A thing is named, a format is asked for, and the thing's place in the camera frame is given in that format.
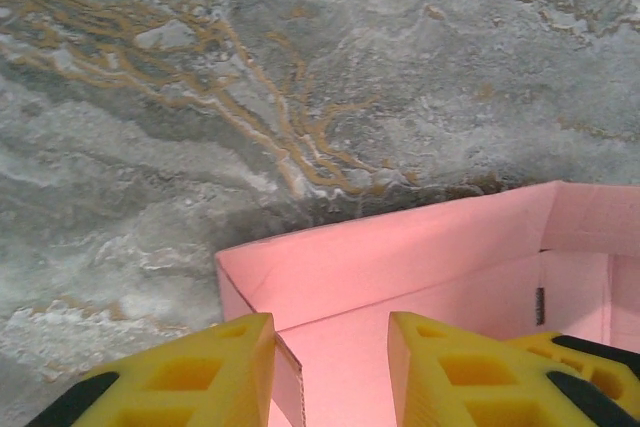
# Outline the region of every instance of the black rubber pad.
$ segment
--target black rubber pad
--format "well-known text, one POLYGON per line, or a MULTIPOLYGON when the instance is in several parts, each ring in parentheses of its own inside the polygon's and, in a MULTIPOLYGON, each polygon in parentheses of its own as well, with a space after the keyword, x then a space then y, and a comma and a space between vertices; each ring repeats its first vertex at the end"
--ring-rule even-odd
POLYGON ((636 354, 628 350, 617 349, 608 345, 597 344, 577 337, 571 337, 570 335, 559 335, 558 337, 551 339, 551 341, 556 345, 567 347, 571 350, 596 355, 603 359, 609 359, 614 362, 624 364, 631 369, 631 372, 633 372, 636 378, 640 381, 640 354, 636 354))
POLYGON ((547 373, 547 377, 598 427, 640 426, 640 423, 591 382, 557 371, 547 373))
POLYGON ((78 382, 26 427, 71 427, 119 377, 117 372, 105 372, 78 382))

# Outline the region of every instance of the corrugated cardboard edge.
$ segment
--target corrugated cardboard edge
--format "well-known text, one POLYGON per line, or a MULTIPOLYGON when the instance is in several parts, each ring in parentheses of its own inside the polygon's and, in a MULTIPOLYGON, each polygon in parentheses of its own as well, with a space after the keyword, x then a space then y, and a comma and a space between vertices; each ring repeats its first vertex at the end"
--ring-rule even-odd
MULTIPOLYGON (((255 313, 247 299, 216 261, 220 298, 224 309, 224 320, 229 321, 243 315, 255 313)), ((276 334, 276 357, 272 399, 292 427, 306 427, 304 404, 304 382, 302 363, 287 347, 280 334, 276 334)))

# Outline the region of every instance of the gray marble floor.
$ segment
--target gray marble floor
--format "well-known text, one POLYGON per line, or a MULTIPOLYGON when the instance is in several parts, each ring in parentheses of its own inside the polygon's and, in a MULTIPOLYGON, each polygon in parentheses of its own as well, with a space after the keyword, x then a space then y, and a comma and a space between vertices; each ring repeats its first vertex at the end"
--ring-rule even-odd
POLYGON ((639 3, 0 0, 0 424, 219 321, 221 248, 640 183, 639 3))

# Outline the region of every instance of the cardboard box flap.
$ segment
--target cardboard box flap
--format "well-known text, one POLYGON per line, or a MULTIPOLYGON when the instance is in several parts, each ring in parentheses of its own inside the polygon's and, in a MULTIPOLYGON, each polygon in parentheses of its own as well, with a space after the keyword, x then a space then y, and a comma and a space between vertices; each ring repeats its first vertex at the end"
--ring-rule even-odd
POLYGON ((559 183, 542 247, 640 256, 640 189, 559 183))
POLYGON ((535 254, 559 186, 310 229, 217 258, 256 311, 274 314, 280 331, 535 254), (299 305, 305 308, 293 308, 299 305))

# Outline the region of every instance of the pink box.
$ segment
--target pink box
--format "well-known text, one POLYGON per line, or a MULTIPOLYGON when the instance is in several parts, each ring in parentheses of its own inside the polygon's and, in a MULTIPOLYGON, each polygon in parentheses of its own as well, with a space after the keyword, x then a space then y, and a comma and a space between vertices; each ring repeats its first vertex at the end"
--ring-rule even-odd
POLYGON ((273 237, 217 261, 226 320, 274 315, 270 427, 395 425, 391 311, 496 339, 560 331, 640 350, 640 187, 551 182, 273 237))

